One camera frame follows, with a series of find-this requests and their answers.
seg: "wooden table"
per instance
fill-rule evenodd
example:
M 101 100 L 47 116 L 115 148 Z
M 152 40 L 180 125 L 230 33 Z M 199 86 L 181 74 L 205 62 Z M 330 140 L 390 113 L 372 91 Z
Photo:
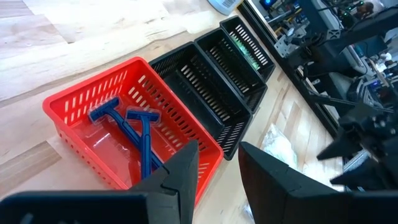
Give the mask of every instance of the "wooden table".
M 0 0 L 0 198 L 107 189 L 56 135 L 43 100 L 131 57 L 150 61 L 223 19 L 206 0 Z M 342 164 L 315 156 L 332 138 L 279 67 L 267 84 L 244 140 L 260 147 L 275 124 L 293 144 L 299 169 L 327 184 Z M 249 223 L 245 202 L 235 156 L 221 163 L 195 223 Z

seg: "black plastic basket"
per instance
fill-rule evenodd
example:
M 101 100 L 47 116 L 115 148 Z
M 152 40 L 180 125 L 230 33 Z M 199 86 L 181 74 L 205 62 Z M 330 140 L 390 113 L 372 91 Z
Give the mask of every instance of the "black plastic basket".
M 213 30 L 195 42 L 255 113 L 267 91 L 267 85 L 225 30 Z
M 189 42 L 150 65 L 223 148 L 224 158 L 231 160 L 252 114 L 210 59 Z
M 236 39 L 241 43 L 241 45 L 246 49 L 246 56 L 250 57 L 250 60 L 257 63 L 257 71 L 265 82 L 268 81 L 272 72 L 275 70 L 275 64 L 241 18 L 239 18 L 239 16 L 234 16 L 226 19 L 220 22 L 220 26 L 229 34 L 229 36 L 231 36 L 232 39 Z

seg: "metal frame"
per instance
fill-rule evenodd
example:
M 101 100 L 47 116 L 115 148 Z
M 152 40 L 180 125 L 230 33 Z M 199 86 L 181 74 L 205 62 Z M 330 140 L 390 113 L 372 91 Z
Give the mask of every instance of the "metal frame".
M 274 45 L 277 42 L 277 39 L 272 35 L 272 31 L 270 31 L 266 25 L 262 22 L 259 15 L 254 11 L 253 7 L 247 0 L 244 0 L 242 4 L 238 7 L 238 10 L 243 15 L 243 17 L 249 22 L 250 26 L 256 32 L 257 36 L 260 38 L 262 43 L 267 47 L 268 51 L 275 58 L 276 62 L 280 65 L 282 70 L 286 73 L 288 78 L 292 81 L 293 85 L 303 96 L 305 101 L 308 103 L 310 108 L 313 110 L 315 115 L 321 121 L 322 125 L 326 128 L 326 130 L 330 133 L 332 137 L 336 137 L 338 123 L 329 113 L 329 111 L 319 103 L 315 103 L 311 93 L 308 91 L 306 85 L 302 81 L 300 75 L 298 75 L 298 71 L 293 69 L 289 63 L 285 59 L 283 59 L 278 51 L 276 51 Z

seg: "red plastic basket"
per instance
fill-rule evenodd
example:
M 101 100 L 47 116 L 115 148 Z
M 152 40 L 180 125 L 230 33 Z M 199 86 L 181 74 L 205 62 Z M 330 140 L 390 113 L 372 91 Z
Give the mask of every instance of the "red plastic basket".
M 113 96 L 122 102 L 117 108 L 121 114 L 127 106 L 161 112 L 161 122 L 151 127 L 151 135 L 153 150 L 162 161 L 190 139 L 198 140 L 197 203 L 219 166 L 223 151 L 143 59 L 132 58 L 54 94 L 44 100 L 43 109 L 54 121 L 59 136 L 105 182 L 115 189 L 128 189 L 140 179 L 139 151 L 116 125 L 105 119 L 99 128 L 87 115 L 90 108 Z M 134 123 L 133 128 L 141 133 L 140 122 Z

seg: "basket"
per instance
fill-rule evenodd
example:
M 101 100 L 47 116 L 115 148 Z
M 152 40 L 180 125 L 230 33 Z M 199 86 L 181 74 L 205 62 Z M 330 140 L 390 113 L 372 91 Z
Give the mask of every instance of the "basket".
M 150 64 L 212 134 L 223 148 L 224 158 L 231 160 L 252 119 L 249 108 L 231 84 L 193 42 Z
M 255 113 L 266 94 L 267 85 L 225 30 L 213 30 L 195 42 Z
M 160 123 L 151 126 L 151 135 L 152 150 L 163 162 L 190 139 L 198 140 L 197 203 L 219 166 L 223 151 L 143 59 L 132 58 L 54 94 L 45 99 L 43 109 L 53 120 L 59 136 L 110 187 L 129 189 L 141 181 L 138 149 L 116 124 L 93 124 L 87 115 L 90 108 L 115 96 L 122 101 L 117 108 L 121 114 L 125 114 L 127 106 L 160 111 Z M 140 122 L 135 122 L 133 128 L 141 133 Z
M 226 19 L 220 22 L 220 26 L 232 39 L 239 41 L 240 47 L 244 49 L 246 56 L 250 58 L 249 61 L 254 61 L 256 63 L 257 71 L 265 82 L 268 81 L 272 72 L 275 70 L 275 64 L 261 47 L 257 39 L 251 34 L 241 18 L 239 18 L 239 16 L 234 16 Z

